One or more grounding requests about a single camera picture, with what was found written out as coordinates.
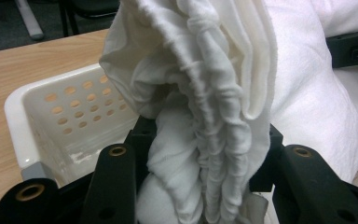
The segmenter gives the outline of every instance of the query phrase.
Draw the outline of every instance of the white plastic basket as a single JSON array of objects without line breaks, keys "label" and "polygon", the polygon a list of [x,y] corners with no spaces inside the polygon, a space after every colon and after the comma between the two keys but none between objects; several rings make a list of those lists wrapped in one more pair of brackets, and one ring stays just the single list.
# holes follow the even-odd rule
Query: white plastic basket
[{"label": "white plastic basket", "polygon": [[[13,91],[5,112],[22,171],[41,162],[60,186],[92,172],[138,118],[98,64]],[[26,178],[46,177],[34,173]]]}]

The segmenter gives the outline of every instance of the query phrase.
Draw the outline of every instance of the white cloth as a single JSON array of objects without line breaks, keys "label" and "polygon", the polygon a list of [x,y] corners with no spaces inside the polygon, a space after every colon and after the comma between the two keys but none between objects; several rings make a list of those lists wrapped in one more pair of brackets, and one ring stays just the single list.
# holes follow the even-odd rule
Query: white cloth
[{"label": "white cloth", "polygon": [[[358,85],[348,69],[336,77],[324,39],[358,31],[358,1],[265,2],[268,13],[250,0],[122,1],[101,66],[135,111],[157,119],[141,223],[196,223],[201,213],[261,223],[266,204],[246,183],[266,155],[270,121],[285,145],[312,147],[353,179]],[[272,120],[268,14],[278,46]]]},{"label": "white cloth", "polygon": [[267,204],[246,190],[269,149],[276,72],[263,2],[122,1],[101,66],[135,111],[157,119],[142,223],[263,219]]},{"label": "white cloth", "polygon": [[[358,1],[266,0],[278,46],[272,124],[352,181],[358,170],[358,66],[331,68],[326,37],[358,32]],[[278,223],[272,203],[266,223]]]}]

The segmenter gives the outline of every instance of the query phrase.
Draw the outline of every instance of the metal grommet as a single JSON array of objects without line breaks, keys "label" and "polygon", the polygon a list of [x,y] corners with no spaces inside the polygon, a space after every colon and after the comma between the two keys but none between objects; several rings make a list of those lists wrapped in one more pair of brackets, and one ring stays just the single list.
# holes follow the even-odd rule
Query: metal grommet
[{"label": "metal grommet", "polygon": [[44,185],[32,184],[32,185],[29,185],[29,186],[23,188],[22,190],[20,190],[16,194],[16,199],[17,199],[17,201],[20,201],[20,202],[27,202],[27,201],[30,201],[30,200],[36,198],[37,196],[41,195],[44,190],[45,190]]},{"label": "metal grommet", "polygon": [[109,149],[109,156],[121,156],[127,152],[124,147],[112,147]]},{"label": "metal grommet", "polygon": [[300,156],[300,157],[311,157],[312,156],[310,151],[308,151],[308,150],[306,150],[305,148],[302,148],[302,147],[295,147],[293,149],[293,151],[297,154],[297,156]]}]

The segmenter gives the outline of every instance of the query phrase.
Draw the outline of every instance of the ruffled fabric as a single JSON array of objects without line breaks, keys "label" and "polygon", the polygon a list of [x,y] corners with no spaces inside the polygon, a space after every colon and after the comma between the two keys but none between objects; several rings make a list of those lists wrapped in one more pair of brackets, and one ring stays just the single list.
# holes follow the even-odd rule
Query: ruffled fabric
[{"label": "ruffled fabric", "polygon": [[141,223],[264,216],[266,203],[246,190],[269,149],[276,72],[262,2],[122,1],[100,63],[128,104],[157,120]]}]

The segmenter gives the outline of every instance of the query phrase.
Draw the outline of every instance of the round hole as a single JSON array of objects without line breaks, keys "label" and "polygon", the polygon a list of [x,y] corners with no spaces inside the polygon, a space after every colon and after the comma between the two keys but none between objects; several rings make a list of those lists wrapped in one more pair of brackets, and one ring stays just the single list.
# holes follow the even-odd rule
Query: round hole
[{"label": "round hole", "polygon": [[91,81],[87,81],[85,83],[83,83],[83,88],[85,90],[88,90],[89,88],[91,88],[93,86],[92,82]]},{"label": "round hole", "polygon": [[98,106],[97,105],[94,105],[94,106],[92,106],[90,109],[89,109],[89,111],[91,111],[91,112],[95,112],[95,111],[97,111],[98,110]]},{"label": "round hole", "polygon": [[76,92],[76,88],[75,87],[68,87],[68,88],[65,89],[64,92],[67,95],[72,95],[72,94],[74,94]]},{"label": "round hole", "polygon": [[114,110],[108,110],[108,111],[106,112],[106,115],[107,115],[107,116],[111,116],[111,115],[113,115],[113,114],[115,114],[115,111],[114,111]]},{"label": "round hole", "polygon": [[115,215],[115,209],[107,207],[100,211],[98,217],[102,220],[109,219]]},{"label": "round hole", "polygon": [[79,105],[80,105],[80,101],[78,101],[78,100],[74,100],[71,102],[71,107],[77,107]]},{"label": "round hole", "polygon": [[102,76],[102,77],[100,77],[100,82],[101,82],[101,83],[107,82],[107,76]]},{"label": "round hole", "polygon": [[53,101],[56,101],[56,100],[57,100],[57,94],[56,93],[47,94],[46,97],[45,97],[46,102],[53,102]]},{"label": "round hole", "polygon": [[109,156],[121,156],[127,152],[124,147],[112,147],[109,149]]},{"label": "round hole", "polygon": [[62,106],[55,106],[51,109],[51,113],[53,114],[60,114],[63,111]]},{"label": "round hole", "polygon": [[125,110],[127,108],[127,105],[121,105],[120,110]]},{"label": "round hole", "polygon": [[89,95],[87,96],[87,100],[88,100],[88,101],[93,101],[93,100],[95,100],[95,98],[96,98],[96,96],[95,96],[94,93],[89,94]]},{"label": "round hole", "polygon": [[60,125],[63,125],[63,124],[65,124],[66,122],[68,122],[68,119],[66,119],[66,118],[62,118],[62,119],[59,119],[59,120],[58,120],[58,124],[60,124]]},{"label": "round hole", "polygon": [[305,148],[302,148],[302,147],[295,147],[293,149],[293,151],[297,154],[297,156],[300,156],[300,157],[312,156],[312,154],[308,150],[306,150]]},{"label": "round hole", "polygon": [[87,125],[86,121],[80,122],[79,123],[79,128],[84,128],[84,127],[86,127],[86,125]]},{"label": "round hole", "polygon": [[105,101],[105,105],[111,105],[113,103],[113,100],[107,100]]},{"label": "round hole", "polygon": [[95,116],[92,120],[98,121],[98,120],[100,120],[100,119],[101,119],[101,116]]},{"label": "round hole", "polygon": [[110,88],[106,88],[103,90],[103,95],[109,95],[109,93],[111,92],[112,90]]},{"label": "round hole", "polygon": [[63,134],[69,134],[71,132],[72,132],[72,129],[70,129],[70,128],[63,130]]},{"label": "round hole", "polygon": [[345,209],[338,209],[337,214],[340,218],[342,218],[346,221],[349,221],[349,222],[354,222],[356,220],[354,215]]},{"label": "round hole", "polygon": [[17,201],[20,201],[20,202],[27,202],[27,201],[30,201],[30,200],[36,198],[37,196],[41,195],[44,190],[45,190],[44,185],[33,184],[33,185],[30,185],[30,186],[27,186],[27,187],[21,189],[16,194],[16,199],[17,199]]},{"label": "round hole", "polygon": [[80,119],[81,117],[83,117],[83,115],[84,115],[84,113],[81,112],[81,111],[76,112],[76,113],[75,113],[75,118]]}]

